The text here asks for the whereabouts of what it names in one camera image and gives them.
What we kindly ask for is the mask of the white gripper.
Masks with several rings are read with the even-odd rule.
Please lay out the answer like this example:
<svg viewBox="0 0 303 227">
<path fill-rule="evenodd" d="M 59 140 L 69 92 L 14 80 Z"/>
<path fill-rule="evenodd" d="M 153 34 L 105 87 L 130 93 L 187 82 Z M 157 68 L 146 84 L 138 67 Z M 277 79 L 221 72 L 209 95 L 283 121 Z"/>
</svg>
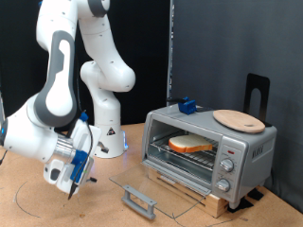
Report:
<svg viewBox="0 0 303 227">
<path fill-rule="evenodd" d="M 101 136 L 101 129 L 78 120 L 69 137 L 59 135 L 54 153 L 45 164 L 44 178 L 62 192 L 77 194 L 87 182 L 94 163 L 93 152 Z"/>
</svg>

